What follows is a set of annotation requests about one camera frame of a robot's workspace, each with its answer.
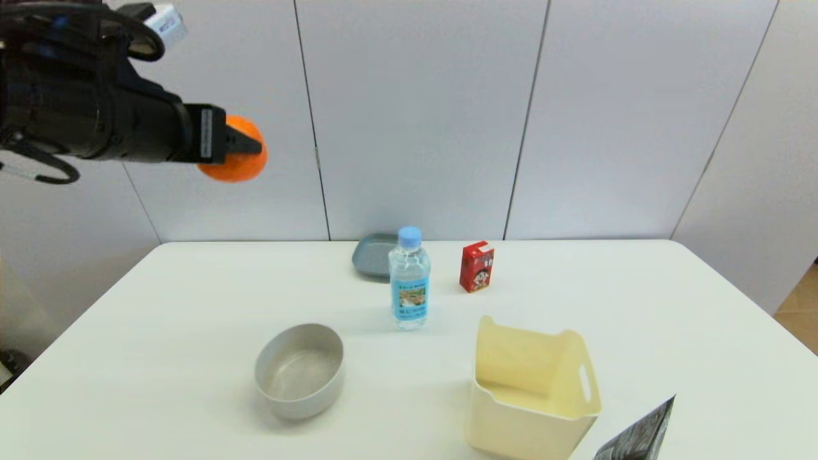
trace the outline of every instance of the orange ball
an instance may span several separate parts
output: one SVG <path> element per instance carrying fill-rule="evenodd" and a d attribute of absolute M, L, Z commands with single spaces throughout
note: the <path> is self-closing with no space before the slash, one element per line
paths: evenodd
<path fill-rule="evenodd" d="M 252 121 L 238 115 L 228 115 L 227 125 L 236 131 L 261 142 L 261 153 L 242 155 L 231 153 L 224 160 L 224 165 L 198 165 L 204 175 L 220 182 L 237 183 L 255 179 L 267 164 L 267 145 L 264 138 Z"/>

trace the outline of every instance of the gray plate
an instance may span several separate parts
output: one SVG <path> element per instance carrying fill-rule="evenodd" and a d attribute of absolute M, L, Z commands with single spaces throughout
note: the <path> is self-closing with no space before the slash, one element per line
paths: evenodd
<path fill-rule="evenodd" d="M 358 242 L 353 265 L 358 272 L 389 279 L 389 252 L 398 245 L 398 235 L 375 233 Z"/>

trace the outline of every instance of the white label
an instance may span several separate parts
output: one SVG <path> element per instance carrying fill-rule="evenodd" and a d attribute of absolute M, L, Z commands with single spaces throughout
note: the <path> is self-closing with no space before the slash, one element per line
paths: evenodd
<path fill-rule="evenodd" d="M 213 111 L 202 111 L 202 134 L 199 157 L 210 158 L 213 155 Z"/>

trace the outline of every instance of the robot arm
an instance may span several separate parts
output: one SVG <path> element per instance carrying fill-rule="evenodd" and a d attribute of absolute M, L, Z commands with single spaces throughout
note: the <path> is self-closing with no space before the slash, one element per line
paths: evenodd
<path fill-rule="evenodd" d="M 222 165 L 231 154 L 262 154 L 261 140 L 229 126 L 224 109 L 183 103 L 133 69 L 129 58 L 159 60 L 163 35 L 178 38 L 179 27 L 180 16 L 150 3 L 114 11 L 101 0 L 0 0 L 0 150 L 64 177 L 0 169 L 67 184 L 79 172 L 59 156 Z"/>

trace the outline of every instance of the cream storage bin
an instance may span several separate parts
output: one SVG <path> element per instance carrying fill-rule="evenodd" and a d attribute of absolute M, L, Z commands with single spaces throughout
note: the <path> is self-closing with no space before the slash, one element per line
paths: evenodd
<path fill-rule="evenodd" d="M 466 439 L 511 458 L 565 460 L 602 409 L 582 336 L 480 319 Z"/>

